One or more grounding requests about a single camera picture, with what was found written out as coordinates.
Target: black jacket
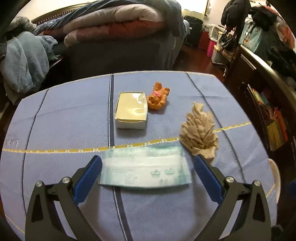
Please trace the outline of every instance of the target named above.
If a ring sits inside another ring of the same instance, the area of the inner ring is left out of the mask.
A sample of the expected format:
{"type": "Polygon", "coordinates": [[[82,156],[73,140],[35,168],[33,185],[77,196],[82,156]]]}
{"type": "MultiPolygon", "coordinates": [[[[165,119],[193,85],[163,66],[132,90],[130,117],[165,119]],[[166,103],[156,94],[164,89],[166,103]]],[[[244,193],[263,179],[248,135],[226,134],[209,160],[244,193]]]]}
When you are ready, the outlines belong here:
{"type": "Polygon", "coordinates": [[[250,10],[249,0],[230,0],[224,8],[221,24],[240,28],[250,10]]]}

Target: black suitcase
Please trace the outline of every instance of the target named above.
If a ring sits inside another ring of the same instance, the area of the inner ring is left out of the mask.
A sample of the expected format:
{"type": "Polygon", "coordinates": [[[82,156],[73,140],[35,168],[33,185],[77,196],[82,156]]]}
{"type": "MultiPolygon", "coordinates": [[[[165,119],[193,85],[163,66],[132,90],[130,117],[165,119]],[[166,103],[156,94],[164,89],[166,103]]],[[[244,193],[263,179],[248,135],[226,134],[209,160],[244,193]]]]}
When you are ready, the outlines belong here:
{"type": "Polygon", "coordinates": [[[190,34],[186,36],[185,44],[196,46],[200,41],[203,21],[192,16],[185,16],[184,19],[190,24],[190,34]]]}

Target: wall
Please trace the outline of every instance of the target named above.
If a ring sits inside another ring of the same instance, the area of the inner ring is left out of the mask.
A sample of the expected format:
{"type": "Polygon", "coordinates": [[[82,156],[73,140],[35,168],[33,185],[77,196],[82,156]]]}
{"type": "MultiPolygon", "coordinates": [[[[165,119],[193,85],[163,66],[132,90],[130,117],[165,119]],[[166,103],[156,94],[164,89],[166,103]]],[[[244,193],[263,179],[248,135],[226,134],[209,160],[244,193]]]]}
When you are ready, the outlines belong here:
{"type": "Polygon", "coordinates": [[[177,2],[181,5],[182,16],[189,15],[203,20],[207,7],[207,0],[177,0],[177,2]]]}
{"type": "Polygon", "coordinates": [[[25,16],[30,20],[48,12],[80,3],[94,2],[94,0],[31,0],[24,6],[17,16],[25,16]]]}
{"type": "Polygon", "coordinates": [[[224,7],[229,2],[229,0],[210,0],[211,13],[209,15],[208,24],[214,23],[216,25],[221,24],[221,16],[224,7]]]}

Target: blue tablecloth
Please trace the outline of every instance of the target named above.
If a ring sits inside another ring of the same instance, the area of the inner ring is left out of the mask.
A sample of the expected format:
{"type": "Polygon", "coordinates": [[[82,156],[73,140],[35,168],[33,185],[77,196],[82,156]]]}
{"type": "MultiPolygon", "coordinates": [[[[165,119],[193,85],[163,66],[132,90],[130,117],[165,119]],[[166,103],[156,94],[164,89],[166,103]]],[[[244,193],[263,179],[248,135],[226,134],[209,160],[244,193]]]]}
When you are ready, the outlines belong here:
{"type": "MultiPolygon", "coordinates": [[[[222,173],[239,182],[262,182],[276,224],[274,180],[265,149],[248,117],[224,85],[213,75],[149,71],[109,74],[62,84],[27,97],[19,104],[4,142],[0,162],[0,192],[7,220],[24,240],[25,210],[38,180],[59,182],[84,167],[94,154],[110,146],[181,145],[178,139],[193,101],[214,115],[219,150],[214,161],[222,173]],[[114,126],[120,92],[152,92],[156,81],[170,88],[165,108],[150,111],[145,130],[114,126]]],[[[193,240],[206,225],[213,203],[196,175],[185,150],[192,184],[154,190],[128,190],[97,183],[79,205],[103,240],[193,240]]],[[[235,222],[237,203],[222,236],[235,222]]],[[[68,235],[74,237],[61,207],[58,213],[68,235]]]]}

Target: wooden floor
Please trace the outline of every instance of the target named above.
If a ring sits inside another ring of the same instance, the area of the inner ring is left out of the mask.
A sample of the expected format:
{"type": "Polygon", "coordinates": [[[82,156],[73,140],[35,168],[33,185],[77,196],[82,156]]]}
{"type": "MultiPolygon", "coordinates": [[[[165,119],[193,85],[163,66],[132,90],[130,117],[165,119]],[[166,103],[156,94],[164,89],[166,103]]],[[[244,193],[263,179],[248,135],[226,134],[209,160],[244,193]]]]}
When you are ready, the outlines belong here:
{"type": "Polygon", "coordinates": [[[173,69],[213,74],[220,81],[224,81],[224,71],[213,65],[212,60],[207,56],[207,52],[199,48],[183,45],[173,69]]]}

